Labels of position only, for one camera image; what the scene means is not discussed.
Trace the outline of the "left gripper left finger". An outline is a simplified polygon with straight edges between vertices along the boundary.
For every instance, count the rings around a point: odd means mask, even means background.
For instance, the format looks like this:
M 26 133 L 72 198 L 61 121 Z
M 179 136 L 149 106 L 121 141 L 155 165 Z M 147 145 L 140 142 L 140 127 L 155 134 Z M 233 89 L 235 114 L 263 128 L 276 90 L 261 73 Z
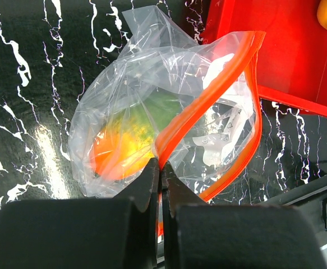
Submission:
M 113 198 L 23 200 L 0 211 L 0 268 L 154 268 L 159 165 Z

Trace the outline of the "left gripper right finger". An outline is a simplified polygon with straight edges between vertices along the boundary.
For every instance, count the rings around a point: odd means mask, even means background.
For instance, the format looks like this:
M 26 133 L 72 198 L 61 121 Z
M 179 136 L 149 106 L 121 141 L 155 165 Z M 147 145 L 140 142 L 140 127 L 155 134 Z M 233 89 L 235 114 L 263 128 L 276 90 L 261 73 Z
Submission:
M 166 268 L 327 268 L 295 207 L 209 205 L 170 163 L 160 183 Z

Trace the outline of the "orange green toy mango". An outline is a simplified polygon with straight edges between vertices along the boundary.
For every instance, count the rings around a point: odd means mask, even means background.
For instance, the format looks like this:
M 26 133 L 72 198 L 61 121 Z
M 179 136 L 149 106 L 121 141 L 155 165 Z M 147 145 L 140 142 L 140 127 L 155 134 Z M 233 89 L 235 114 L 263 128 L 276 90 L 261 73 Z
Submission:
M 154 157 L 156 135 L 181 112 L 177 95 L 153 91 L 145 100 L 112 115 L 94 138 L 90 165 L 104 180 L 127 178 Z

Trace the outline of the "orange zip top bag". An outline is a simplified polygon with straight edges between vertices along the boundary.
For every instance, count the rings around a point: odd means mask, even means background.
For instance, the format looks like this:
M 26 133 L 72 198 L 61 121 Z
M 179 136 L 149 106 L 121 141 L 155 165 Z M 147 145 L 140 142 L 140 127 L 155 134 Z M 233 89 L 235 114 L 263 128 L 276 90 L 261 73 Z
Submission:
M 234 31 L 200 45 L 157 6 L 123 16 L 131 39 L 71 121 L 73 177 L 85 196 L 113 197 L 156 158 L 209 201 L 260 144 L 257 58 L 265 33 Z

